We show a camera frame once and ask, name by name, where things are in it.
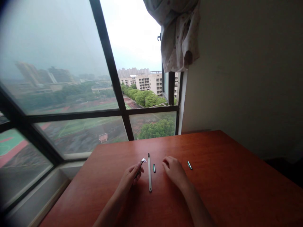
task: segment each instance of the sports field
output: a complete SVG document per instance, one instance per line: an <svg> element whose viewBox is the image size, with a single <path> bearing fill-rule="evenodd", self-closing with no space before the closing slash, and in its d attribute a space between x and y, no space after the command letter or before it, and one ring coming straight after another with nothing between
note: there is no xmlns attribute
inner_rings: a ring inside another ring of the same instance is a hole
<svg viewBox="0 0 303 227"><path fill-rule="evenodd" d="M113 120L116 120L120 117L105 117L105 118L87 118L79 120L69 120L67 124L62 127L58 135L54 138L60 138L66 135L74 134L85 129L93 128L99 125L109 123Z"/></svg>
<svg viewBox="0 0 303 227"><path fill-rule="evenodd" d="M128 104L125 104L126 109L131 109ZM38 114L58 114L58 113L70 113L81 111L93 111L93 110L106 110L106 109L118 109L118 103L115 98L108 98L102 100L95 100L92 102L84 102L73 106L66 106L62 108L55 108L47 111L40 111ZM106 124L119 117L106 117L106 118L91 118L91 119L79 119L69 120L66 124L62 125L62 128L55 132L55 136L51 139L58 139L67 135L71 135L82 130L93 128L99 125ZM48 128L52 123L39 123L38 125L42 130ZM12 157L14 157L19 151L28 145L27 140L17 131L8 130L0 135L0 167L7 163Z"/></svg>
<svg viewBox="0 0 303 227"><path fill-rule="evenodd" d="M23 140L23 136L21 136L21 134L19 134L15 129L3 132L0 137L0 155L7 154Z"/></svg>

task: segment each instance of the high-rise building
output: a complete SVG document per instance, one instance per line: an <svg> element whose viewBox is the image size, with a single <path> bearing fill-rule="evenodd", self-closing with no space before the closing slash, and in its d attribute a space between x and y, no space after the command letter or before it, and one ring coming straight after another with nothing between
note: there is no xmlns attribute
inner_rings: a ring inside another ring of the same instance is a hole
<svg viewBox="0 0 303 227"><path fill-rule="evenodd" d="M38 70L38 74L39 74L39 77L38 77L38 81L40 84L52 84L54 83L51 76L50 76L50 73L44 69L39 69Z"/></svg>
<svg viewBox="0 0 303 227"><path fill-rule="evenodd" d="M32 86L37 87L37 85L40 84L38 81L39 73L33 65L20 61L15 65L24 76L25 80L27 80Z"/></svg>
<svg viewBox="0 0 303 227"><path fill-rule="evenodd" d="M144 69L136 69L136 68L129 68L129 69L119 69L118 71L118 77L119 78L126 78L126 77L130 77L131 75L149 75L149 69L144 68Z"/></svg>
<svg viewBox="0 0 303 227"><path fill-rule="evenodd" d="M74 82L72 75L67 69L56 69L52 66L48 71L53 74L58 83Z"/></svg>
<svg viewBox="0 0 303 227"><path fill-rule="evenodd" d="M159 97L163 97L162 73L124 77L120 78L120 83L124 83L128 87L136 84L138 90L151 90Z"/></svg>
<svg viewBox="0 0 303 227"><path fill-rule="evenodd" d="M136 82L137 76L131 76L131 77L124 77L120 78L120 83L125 84L126 86L130 87L132 84L137 84Z"/></svg>

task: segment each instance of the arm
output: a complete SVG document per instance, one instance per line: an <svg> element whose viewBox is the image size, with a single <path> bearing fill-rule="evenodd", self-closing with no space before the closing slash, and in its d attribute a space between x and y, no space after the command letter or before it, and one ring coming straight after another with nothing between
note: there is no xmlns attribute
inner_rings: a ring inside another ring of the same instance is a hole
<svg viewBox="0 0 303 227"><path fill-rule="evenodd" d="M137 165L133 165L127 168L122 176L122 179L114 192L113 196L109 199L101 213L99 214L93 227L97 226L112 226L118 216L122 203L125 201L132 184L136 184L141 177L141 172L144 172L141 167L141 172L135 178L137 171L140 168L140 162Z"/></svg>
<svg viewBox="0 0 303 227"><path fill-rule="evenodd" d="M216 226L194 185L187 178L181 163L169 156L163 159L162 164L168 177L182 192L195 227Z"/></svg>

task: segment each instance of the black window frame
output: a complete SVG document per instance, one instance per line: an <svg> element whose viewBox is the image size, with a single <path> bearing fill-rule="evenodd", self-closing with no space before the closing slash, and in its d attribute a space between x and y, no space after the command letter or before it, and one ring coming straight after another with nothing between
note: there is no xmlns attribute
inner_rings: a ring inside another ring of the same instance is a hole
<svg viewBox="0 0 303 227"><path fill-rule="evenodd" d="M105 60L107 63L108 71L112 81L112 87L118 102L119 109L110 110L96 110L86 112L74 112L74 113L56 113L56 114L44 114L44 115L26 115L24 111L18 106L17 101L14 100L7 88L0 82L0 111L9 120L3 124L0 124L0 133L3 133L10 129L16 129L24 138L26 138L33 146L35 146L52 164L53 167L45 173L37 182L35 182L28 190L26 190L19 198L11 203L5 210L4 214L10 212L28 193L34 189L45 177L56 167L61 164L84 161L87 158L78 159L64 159L56 150L55 146L49 140L44 133L39 130L34 124L41 122L63 121L63 120L75 120L86 118L100 118L109 116L122 116L125 126L126 134L129 141L134 140L134 135L130 123L129 116L136 114L150 114L150 113L162 113L162 112L176 112L176 129L175 134L178 134L179 124L179 105L173 106L174 99L172 99L172 105L167 107L151 107L140 109L126 109L124 98L120 86L120 79L118 77L116 64L113 56L113 52L110 45L108 32L106 29L105 19L103 16L101 3L99 0L90 0L93 16L97 26L99 38L104 51ZM169 86L169 89L174 97L174 80L173 86ZM164 89L164 79L162 79L162 88Z"/></svg>

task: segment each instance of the window latch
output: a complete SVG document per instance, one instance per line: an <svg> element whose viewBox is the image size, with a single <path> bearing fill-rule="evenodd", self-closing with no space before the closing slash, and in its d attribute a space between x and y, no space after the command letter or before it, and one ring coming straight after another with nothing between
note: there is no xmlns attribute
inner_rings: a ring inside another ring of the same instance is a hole
<svg viewBox="0 0 303 227"><path fill-rule="evenodd" d="M159 39L160 39L160 41L161 41L161 33L160 33L160 35L157 37L157 40L159 41Z"/></svg>

